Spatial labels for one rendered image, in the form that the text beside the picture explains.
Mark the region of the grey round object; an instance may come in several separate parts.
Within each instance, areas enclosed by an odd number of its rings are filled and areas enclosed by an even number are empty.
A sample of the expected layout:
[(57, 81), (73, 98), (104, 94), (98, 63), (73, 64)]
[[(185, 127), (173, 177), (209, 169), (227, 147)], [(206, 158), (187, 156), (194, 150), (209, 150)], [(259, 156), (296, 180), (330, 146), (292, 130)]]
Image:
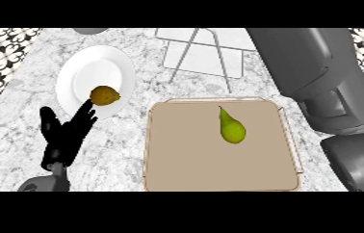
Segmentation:
[(97, 35), (107, 30), (108, 28), (74, 28), (74, 31), (82, 35)]

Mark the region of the beige rectangular tray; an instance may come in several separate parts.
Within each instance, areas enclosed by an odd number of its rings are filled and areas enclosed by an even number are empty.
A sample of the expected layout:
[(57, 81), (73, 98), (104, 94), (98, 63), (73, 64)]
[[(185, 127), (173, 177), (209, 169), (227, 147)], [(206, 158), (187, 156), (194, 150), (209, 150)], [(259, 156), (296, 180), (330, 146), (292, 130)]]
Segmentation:
[[(244, 140), (221, 136), (219, 111), (243, 123)], [(301, 177), (270, 100), (172, 101), (150, 110), (144, 184), (148, 191), (295, 191)]]

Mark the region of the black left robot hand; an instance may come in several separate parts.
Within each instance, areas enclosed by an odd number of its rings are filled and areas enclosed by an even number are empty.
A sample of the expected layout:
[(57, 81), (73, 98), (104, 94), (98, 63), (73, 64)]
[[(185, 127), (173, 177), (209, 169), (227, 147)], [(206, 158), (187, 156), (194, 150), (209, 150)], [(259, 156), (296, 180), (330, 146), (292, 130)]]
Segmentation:
[(49, 165), (54, 163), (62, 163), (65, 167), (70, 167), (85, 138), (98, 120), (95, 109), (92, 108), (92, 101), (88, 100), (85, 102), (76, 115), (64, 123), (60, 123), (55, 111), (48, 106), (40, 109), (40, 119), (42, 134), (48, 142), (42, 168), (52, 170)]

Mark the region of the brown round croissant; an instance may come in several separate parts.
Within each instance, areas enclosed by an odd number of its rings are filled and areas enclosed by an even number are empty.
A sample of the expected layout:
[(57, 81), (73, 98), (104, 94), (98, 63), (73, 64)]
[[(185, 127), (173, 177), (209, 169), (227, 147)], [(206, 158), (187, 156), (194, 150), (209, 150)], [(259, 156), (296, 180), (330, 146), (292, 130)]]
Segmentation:
[(108, 86), (98, 86), (91, 91), (91, 102), (97, 106), (113, 104), (120, 99), (120, 93)]

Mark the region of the white round plate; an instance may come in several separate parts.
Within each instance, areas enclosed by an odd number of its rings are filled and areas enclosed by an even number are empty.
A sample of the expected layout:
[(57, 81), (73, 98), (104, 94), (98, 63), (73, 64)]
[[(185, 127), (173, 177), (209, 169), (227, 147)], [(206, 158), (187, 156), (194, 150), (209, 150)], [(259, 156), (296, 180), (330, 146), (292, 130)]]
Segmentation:
[(135, 88), (135, 68), (128, 54), (114, 46), (97, 45), (79, 51), (65, 62), (55, 84), (64, 112), (74, 116), (98, 86), (111, 87), (122, 98), (94, 106), (98, 119), (111, 117), (126, 106)]

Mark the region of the green pear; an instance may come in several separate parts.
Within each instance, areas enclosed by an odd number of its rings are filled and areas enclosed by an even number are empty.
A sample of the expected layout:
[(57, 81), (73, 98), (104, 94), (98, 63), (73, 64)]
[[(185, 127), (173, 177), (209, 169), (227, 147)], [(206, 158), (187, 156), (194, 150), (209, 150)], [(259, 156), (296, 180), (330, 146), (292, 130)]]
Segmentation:
[(246, 137), (246, 128), (242, 122), (233, 118), (224, 107), (221, 107), (221, 135), (228, 143), (239, 144)]

